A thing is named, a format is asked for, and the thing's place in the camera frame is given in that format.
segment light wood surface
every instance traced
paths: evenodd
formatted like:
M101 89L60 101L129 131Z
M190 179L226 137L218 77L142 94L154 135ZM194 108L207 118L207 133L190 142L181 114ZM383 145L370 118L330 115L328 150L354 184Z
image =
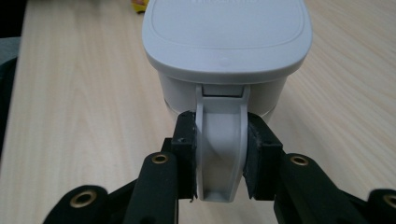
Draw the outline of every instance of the light wood surface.
M314 42L270 126L345 191L396 189L396 2L306 0ZM127 0L31 0L0 175L0 223L41 223L70 189L137 178L174 123ZM180 203L180 223L276 223L272 203Z

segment wooden table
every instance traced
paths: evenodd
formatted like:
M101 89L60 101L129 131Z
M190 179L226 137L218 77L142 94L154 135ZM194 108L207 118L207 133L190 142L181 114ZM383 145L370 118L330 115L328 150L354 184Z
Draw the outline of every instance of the wooden table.
M314 43L270 126L366 199L396 189L396 2L306 0ZM121 0L31 0L0 178L1 223L41 223L70 189L137 178L174 123ZM276 223L272 203L180 203L180 223Z

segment container lid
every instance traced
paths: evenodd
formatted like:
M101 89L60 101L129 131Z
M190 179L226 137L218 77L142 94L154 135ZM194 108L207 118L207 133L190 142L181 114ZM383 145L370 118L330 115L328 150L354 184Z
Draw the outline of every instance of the container lid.
M303 0L150 0L143 44L162 74L252 84L297 70L312 42Z

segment white plastic container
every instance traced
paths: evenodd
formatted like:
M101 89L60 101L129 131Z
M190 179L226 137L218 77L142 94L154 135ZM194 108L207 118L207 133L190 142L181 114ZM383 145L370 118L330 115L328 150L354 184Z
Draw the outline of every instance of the white plastic container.
M164 99L175 114L197 112L200 199L233 200L247 112L269 119L311 42L303 0L149 1L143 44Z

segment wood grain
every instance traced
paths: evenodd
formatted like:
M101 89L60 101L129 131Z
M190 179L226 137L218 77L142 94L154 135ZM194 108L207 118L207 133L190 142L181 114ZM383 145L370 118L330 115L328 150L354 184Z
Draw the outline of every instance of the wood grain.
M270 126L366 199L396 189L396 2L306 0L314 43ZM0 223L41 223L70 189L137 178L174 124L121 0L31 0L0 175ZM276 223L272 203L180 203L180 223Z

